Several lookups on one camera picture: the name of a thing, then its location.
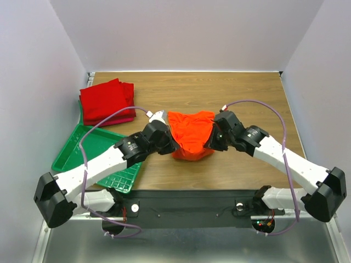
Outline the orange t shirt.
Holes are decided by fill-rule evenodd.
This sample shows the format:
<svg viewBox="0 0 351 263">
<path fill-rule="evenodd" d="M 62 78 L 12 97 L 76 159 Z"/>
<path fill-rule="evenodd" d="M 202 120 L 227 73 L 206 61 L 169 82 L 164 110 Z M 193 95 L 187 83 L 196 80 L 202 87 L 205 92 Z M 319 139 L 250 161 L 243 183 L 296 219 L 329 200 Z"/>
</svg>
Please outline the orange t shirt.
<svg viewBox="0 0 351 263">
<path fill-rule="evenodd" d="M 174 140 L 179 149 L 172 153 L 175 159 L 185 161 L 199 161 L 214 153 L 214 150 L 205 148 L 210 137 L 214 112 L 200 111 L 194 114 L 185 114 L 169 111 L 168 123 Z"/>
</svg>

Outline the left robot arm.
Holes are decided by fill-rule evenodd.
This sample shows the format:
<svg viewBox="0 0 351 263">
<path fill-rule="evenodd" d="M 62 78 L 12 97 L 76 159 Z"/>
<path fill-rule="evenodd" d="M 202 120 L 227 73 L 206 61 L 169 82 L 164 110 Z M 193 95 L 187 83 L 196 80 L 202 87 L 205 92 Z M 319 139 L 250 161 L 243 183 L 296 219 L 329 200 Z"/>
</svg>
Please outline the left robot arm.
<svg viewBox="0 0 351 263">
<path fill-rule="evenodd" d="M 123 171 L 153 154 L 167 155 L 179 149 L 168 125 L 155 120 L 143 131 L 123 137 L 99 156 L 85 160 L 74 169 L 52 175 L 47 172 L 40 176 L 34 202 L 48 227 L 56 228 L 66 223 L 75 210 L 85 207 L 75 198 L 84 197 L 87 187 L 99 180 Z"/>
</svg>

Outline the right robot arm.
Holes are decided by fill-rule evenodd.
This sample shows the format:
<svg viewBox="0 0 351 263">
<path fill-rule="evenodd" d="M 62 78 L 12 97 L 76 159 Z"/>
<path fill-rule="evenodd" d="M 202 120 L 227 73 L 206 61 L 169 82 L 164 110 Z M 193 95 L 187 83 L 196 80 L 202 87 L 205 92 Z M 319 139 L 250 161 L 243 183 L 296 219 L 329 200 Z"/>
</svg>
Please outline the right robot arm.
<svg viewBox="0 0 351 263">
<path fill-rule="evenodd" d="M 272 165 L 295 181 L 300 188 L 263 186 L 256 191 L 252 207 L 264 214 L 272 209 L 305 211 L 321 222 L 329 222 L 347 196 L 345 173 L 340 168 L 327 169 L 284 148 L 268 132 L 252 125 L 244 127 L 231 111 L 215 115 L 206 148 L 239 152 Z"/>
</svg>

